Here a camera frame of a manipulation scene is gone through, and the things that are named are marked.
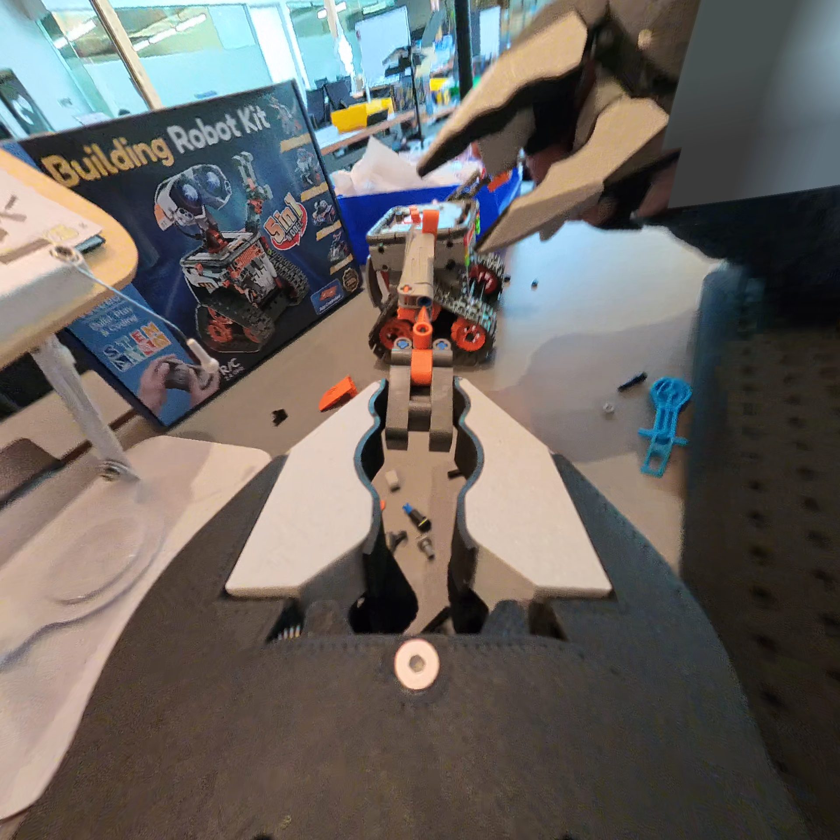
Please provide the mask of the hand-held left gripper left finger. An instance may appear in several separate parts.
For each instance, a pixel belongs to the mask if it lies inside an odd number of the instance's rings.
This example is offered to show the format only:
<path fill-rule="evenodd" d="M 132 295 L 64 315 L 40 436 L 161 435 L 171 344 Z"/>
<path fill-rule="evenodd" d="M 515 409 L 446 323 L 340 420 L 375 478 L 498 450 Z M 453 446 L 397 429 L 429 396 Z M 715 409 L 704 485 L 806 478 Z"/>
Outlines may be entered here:
<path fill-rule="evenodd" d="M 375 400 L 385 386 L 368 385 L 287 452 L 227 578 L 227 595 L 288 599 L 304 611 L 332 601 L 347 612 L 364 593 L 364 557 L 382 510 L 362 452 L 381 442 Z"/>

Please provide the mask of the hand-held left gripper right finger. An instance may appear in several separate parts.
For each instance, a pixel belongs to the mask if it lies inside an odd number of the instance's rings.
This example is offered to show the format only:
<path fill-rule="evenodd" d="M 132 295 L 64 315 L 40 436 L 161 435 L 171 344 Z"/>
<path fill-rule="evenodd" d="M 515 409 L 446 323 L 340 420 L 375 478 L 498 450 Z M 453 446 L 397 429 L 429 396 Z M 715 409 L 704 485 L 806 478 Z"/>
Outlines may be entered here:
<path fill-rule="evenodd" d="M 457 592 L 502 601 L 613 593 L 553 453 L 464 377 L 454 380 L 458 492 L 449 563 Z"/>

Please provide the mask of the person's right hand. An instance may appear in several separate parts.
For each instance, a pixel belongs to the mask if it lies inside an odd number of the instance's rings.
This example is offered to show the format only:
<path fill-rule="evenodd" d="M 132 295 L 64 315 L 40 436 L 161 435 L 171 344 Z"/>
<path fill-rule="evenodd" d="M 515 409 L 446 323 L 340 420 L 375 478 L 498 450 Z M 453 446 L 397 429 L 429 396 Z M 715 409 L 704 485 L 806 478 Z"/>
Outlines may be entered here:
<path fill-rule="evenodd" d="M 534 152 L 524 152 L 523 162 L 530 174 L 533 187 L 536 188 L 544 181 L 555 163 L 567 159 L 571 154 L 570 150 L 560 144 L 547 146 Z"/>

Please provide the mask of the orange grey brick assembly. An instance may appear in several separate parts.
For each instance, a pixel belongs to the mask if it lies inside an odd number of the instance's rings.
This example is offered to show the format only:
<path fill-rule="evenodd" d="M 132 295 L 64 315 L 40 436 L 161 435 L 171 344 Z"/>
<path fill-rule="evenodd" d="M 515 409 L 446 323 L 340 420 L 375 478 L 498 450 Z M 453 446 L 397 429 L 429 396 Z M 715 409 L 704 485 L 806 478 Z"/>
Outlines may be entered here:
<path fill-rule="evenodd" d="M 385 446 L 407 450 L 411 432 L 427 433 L 431 452 L 448 452 L 454 439 L 454 353 L 434 337 L 431 307 L 394 328 L 384 426 Z"/>

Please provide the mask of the blue plastic storage bin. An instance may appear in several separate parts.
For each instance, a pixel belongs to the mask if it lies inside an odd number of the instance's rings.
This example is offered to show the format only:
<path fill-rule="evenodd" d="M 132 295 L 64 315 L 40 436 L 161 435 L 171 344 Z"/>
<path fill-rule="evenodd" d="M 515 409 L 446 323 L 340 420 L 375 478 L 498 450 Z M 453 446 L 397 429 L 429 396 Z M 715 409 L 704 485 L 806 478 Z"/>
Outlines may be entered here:
<path fill-rule="evenodd" d="M 491 192 L 484 186 L 476 200 L 479 204 L 479 233 L 481 235 L 493 225 L 502 211 L 519 196 L 522 186 L 520 169 Z M 358 196 L 338 196 L 339 209 L 350 237 L 353 254 L 358 262 L 365 263 L 369 255 L 366 235 L 375 223 L 394 206 L 409 206 L 444 201 L 455 189 L 455 185 L 413 188 L 407 191 L 379 192 Z"/>

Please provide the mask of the toy vehicle product box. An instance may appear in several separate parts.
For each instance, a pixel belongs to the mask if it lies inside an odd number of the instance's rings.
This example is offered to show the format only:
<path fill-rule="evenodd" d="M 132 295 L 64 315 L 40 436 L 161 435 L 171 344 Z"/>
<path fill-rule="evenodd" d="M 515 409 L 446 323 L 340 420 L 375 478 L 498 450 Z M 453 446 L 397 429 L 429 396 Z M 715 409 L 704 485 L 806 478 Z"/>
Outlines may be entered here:
<path fill-rule="evenodd" d="M 309 130 L 286 81 L 7 147 L 131 237 L 133 281 L 63 336 L 157 427 L 180 423 L 359 292 Z"/>

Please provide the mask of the orange curved brick piece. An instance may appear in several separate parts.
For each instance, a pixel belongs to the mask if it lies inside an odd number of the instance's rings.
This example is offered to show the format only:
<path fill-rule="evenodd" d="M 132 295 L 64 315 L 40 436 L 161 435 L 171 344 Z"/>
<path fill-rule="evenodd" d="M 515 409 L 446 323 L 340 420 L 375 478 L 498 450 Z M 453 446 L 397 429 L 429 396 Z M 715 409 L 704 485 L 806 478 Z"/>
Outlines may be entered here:
<path fill-rule="evenodd" d="M 344 376 L 339 382 L 325 391 L 319 401 L 318 410 L 321 413 L 342 406 L 358 395 L 358 388 L 350 375 Z"/>

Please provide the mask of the instruction booklet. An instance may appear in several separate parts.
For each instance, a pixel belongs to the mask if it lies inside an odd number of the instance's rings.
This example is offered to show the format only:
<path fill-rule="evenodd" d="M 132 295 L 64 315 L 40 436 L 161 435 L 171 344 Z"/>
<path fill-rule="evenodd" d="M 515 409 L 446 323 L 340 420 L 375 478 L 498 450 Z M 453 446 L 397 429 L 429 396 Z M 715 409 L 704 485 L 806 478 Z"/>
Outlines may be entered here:
<path fill-rule="evenodd" d="M 1 264 L 49 249 L 71 249 L 100 236 L 102 226 L 52 202 L 1 171 Z"/>

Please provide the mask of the black metal pole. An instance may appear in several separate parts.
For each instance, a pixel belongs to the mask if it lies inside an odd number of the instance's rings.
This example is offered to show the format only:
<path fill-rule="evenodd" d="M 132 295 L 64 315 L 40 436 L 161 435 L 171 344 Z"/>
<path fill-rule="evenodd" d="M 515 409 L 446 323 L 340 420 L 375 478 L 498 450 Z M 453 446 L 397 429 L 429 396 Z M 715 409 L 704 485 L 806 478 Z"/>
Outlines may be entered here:
<path fill-rule="evenodd" d="M 467 0 L 455 0 L 453 6 L 458 60 L 458 93 L 460 100 L 463 101 L 474 86 L 470 5 Z"/>

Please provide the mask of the yellow storage crate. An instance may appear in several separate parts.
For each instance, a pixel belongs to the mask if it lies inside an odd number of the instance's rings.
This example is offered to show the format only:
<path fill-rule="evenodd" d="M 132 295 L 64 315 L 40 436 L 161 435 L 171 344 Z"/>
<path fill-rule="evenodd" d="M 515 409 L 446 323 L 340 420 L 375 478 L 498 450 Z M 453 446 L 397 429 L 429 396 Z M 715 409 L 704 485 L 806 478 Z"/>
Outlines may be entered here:
<path fill-rule="evenodd" d="M 388 120 L 394 113 L 392 98 L 357 101 L 346 108 L 331 111 L 331 124 L 340 133 L 370 128 Z"/>

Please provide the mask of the teal plastic separator tool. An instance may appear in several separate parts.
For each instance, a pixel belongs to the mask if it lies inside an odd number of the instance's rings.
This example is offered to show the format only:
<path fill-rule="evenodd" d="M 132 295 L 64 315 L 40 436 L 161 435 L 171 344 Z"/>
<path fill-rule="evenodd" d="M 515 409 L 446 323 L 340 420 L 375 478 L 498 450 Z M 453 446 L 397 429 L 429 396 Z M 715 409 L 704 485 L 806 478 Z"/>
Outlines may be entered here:
<path fill-rule="evenodd" d="M 688 440 L 678 435 L 679 416 L 692 397 L 690 385 L 675 377 L 661 377 L 649 390 L 654 407 L 651 428 L 641 428 L 638 434 L 648 440 L 647 453 L 640 468 L 644 475 L 662 478 L 674 447 L 686 447 Z"/>

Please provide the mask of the black dimpled foam mat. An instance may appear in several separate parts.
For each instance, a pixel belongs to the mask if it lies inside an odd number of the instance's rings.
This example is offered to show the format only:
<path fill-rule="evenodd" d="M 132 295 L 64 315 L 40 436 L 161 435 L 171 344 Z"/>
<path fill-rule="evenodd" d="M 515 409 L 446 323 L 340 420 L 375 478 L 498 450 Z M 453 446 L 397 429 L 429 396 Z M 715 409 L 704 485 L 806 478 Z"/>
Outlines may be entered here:
<path fill-rule="evenodd" d="M 812 838 L 838 838 L 838 326 L 763 283 L 704 280 L 680 567 Z"/>

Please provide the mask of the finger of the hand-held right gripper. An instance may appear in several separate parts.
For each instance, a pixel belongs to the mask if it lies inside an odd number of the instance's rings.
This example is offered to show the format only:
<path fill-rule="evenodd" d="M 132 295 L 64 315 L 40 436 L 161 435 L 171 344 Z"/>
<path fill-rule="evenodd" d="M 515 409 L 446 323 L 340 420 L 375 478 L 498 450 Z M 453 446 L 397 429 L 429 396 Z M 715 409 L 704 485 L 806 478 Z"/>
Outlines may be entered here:
<path fill-rule="evenodd" d="M 462 97 L 418 161 L 418 175 L 472 144 L 488 175 L 509 171 L 536 131 L 536 104 L 560 97 L 581 68 L 588 39 L 587 12 L 541 12 Z"/>
<path fill-rule="evenodd" d="M 648 98 L 620 98 L 597 117 L 591 137 L 570 157 L 551 165 L 542 182 L 512 202 L 476 242 L 476 252 L 497 252 L 533 235 L 554 236 L 571 219 L 598 204 L 606 182 L 641 163 L 646 148 L 669 121 Z"/>

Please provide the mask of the grey orange tracked toy vehicle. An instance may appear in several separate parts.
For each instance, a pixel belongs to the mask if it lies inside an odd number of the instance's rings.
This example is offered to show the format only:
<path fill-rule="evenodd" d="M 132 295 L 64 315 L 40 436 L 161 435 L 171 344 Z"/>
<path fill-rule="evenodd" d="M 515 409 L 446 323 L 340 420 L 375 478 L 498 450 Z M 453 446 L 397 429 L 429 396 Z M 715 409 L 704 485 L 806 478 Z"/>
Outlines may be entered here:
<path fill-rule="evenodd" d="M 397 306 L 396 282 L 402 273 L 408 219 L 432 206 L 439 211 L 431 307 L 434 337 L 451 343 L 456 365 L 483 364 L 495 351 L 499 304 L 509 275 L 499 253 L 476 252 L 479 206 L 467 197 L 394 206 L 366 235 L 367 286 L 380 311 L 369 346 L 379 359 L 389 361 L 392 331 L 413 322 L 417 315 L 418 310 Z"/>

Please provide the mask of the clear plastic bag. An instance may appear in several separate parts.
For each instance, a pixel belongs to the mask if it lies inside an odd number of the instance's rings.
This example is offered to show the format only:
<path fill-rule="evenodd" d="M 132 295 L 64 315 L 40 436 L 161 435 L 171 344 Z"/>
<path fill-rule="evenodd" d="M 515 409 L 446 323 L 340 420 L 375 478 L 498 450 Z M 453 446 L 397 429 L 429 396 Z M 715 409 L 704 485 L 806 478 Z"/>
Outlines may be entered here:
<path fill-rule="evenodd" d="M 412 141 L 408 150 L 397 152 L 384 142 L 369 138 L 357 162 L 331 174 L 333 189 L 339 196 L 397 193 L 433 187 L 447 188 L 451 192 L 482 173 L 477 159 L 461 155 L 430 174 L 420 176 L 417 174 L 417 163 L 425 151 L 420 141 Z"/>

